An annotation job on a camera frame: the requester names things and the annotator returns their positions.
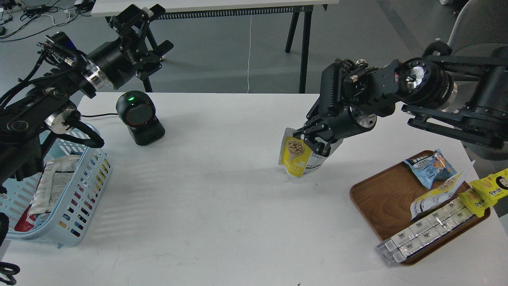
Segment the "robotic arm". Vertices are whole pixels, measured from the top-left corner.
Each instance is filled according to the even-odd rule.
[[[107,42],[85,54],[78,50],[65,33],[57,33],[38,45],[40,57],[31,73],[0,98],[0,182],[8,178],[18,181],[43,170],[43,160],[57,138],[98,148],[102,138],[80,121],[70,96],[82,91],[93,98],[96,90],[108,85],[118,89],[134,76],[145,80],[161,68],[162,56],[173,48],[169,41],[148,50],[145,39],[149,23],[165,12],[160,5],[139,9],[130,5],[109,25],[118,33],[115,41]],[[31,79],[46,61],[54,66],[43,77]],[[26,97],[8,106],[23,88],[31,89]],[[77,128],[90,139],[72,137],[67,133]],[[44,142],[39,134],[50,130]]]
[[[436,42],[421,58],[393,60],[384,68],[369,68],[363,60],[336,60],[323,71],[320,96],[294,137],[328,157],[330,144],[372,130],[377,116],[391,115],[395,103],[402,101],[402,110],[415,116],[408,121],[413,127],[502,149],[508,141],[508,47],[488,58],[450,56],[451,52]],[[454,81],[479,83],[463,108],[441,111],[455,99]]]

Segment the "plastic basket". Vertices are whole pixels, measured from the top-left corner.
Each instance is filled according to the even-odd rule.
[[[87,138],[78,130],[69,134],[78,138]],[[8,179],[4,183],[7,194],[0,194],[0,212],[9,217],[9,231],[6,239],[53,244],[58,248],[74,246],[83,239],[111,176],[112,166],[102,149],[93,149],[61,139],[57,139],[53,144],[45,160],[66,155],[81,155],[81,159],[55,209],[38,228],[28,232],[14,230],[19,218],[30,205],[41,173],[26,178],[22,182]]]

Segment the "gray chair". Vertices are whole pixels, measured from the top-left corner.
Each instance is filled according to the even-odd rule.
[[[490,56],[493,50],[508,46],[508,0],[470,0],[459,13],[448,45],[457,56]],[[461,108],[473,95],[476,83],[458,82],[457,86],[457,99],[448,110]],[[464,145],[481,158],[508,160],[506,142],[500,151]]]

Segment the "yellow snack bag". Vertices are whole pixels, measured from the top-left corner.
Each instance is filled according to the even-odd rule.
[[[473,189],[459,193],[459,199],[466,206],[466,208],[477,217],[482,217],[485,213],[485,210],[492,206],[484,199],[482,199],[480,195],[478,195]]]
[[[321,167],[327,157],[314,153],[302,139],[293,137],[295,130],[286,128],[280,147],[279,165],[286,168],[288,174],[300,178]],[[340,140],[331,145],[330,155],[342,143]]]
[[[486,202],[493,206],[500,198],[508,195],[508,168],[469,184]]]

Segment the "brown wooden tray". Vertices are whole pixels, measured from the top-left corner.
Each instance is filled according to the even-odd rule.
[[[422,151],[412,158],[428,156],[433,152]],[[432,187],[438,185],[439,183],[435,182]],[[448,201],[455,199],[458,193],[467,189],[469,189],[469,185],[464,182]],[[409,207],[417,197],[427,191],[428,189],[420,183],[411,168],[406,163],[400,162],[354,185],[350,190],[350,197],[372,230],[383,241],[412,224]],[[413,265],[417,263],[489,216],[490,209],[486,209],[485,215],[481,218],[473,216],[401,264]]]

